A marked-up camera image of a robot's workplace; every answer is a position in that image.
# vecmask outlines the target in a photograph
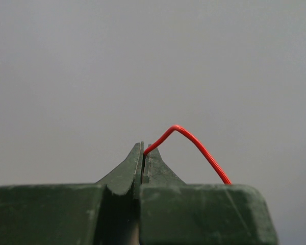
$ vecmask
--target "gray background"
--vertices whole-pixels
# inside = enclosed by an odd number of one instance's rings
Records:
[[[0,1],[0,185],[97,181],[172,124],[306,244],[306,1]],[[159,149],[221,183],[180,134]]]

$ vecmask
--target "red wire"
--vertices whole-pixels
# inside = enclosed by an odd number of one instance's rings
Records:
[[[220,178],[223,180],[224,184],[231,185],[231,181],[228,178],[228,176],[225,174],[223,169],[219,166],[217,161],[212,157],[212,155],[206,150],[204,145],[199,142],[199,140],[192,135],[190,132],[188,132],[186,129],[184,129],[182,126],[179,125],[173,125],[171,126],[154,144],[149,146],[144,151],[144,156],[146,156],[148,153],[153,151],[155,148],[157,148],[159,145],[161,145],[173,131],[178,131],[182,135],[184,135],[186,138],[188,138],[191,142],[194,143],[194,145],[199,149],[199,151],[205,156],[207,161],[210,163],[210,165],[214,168],[216,173],[220,176]]]

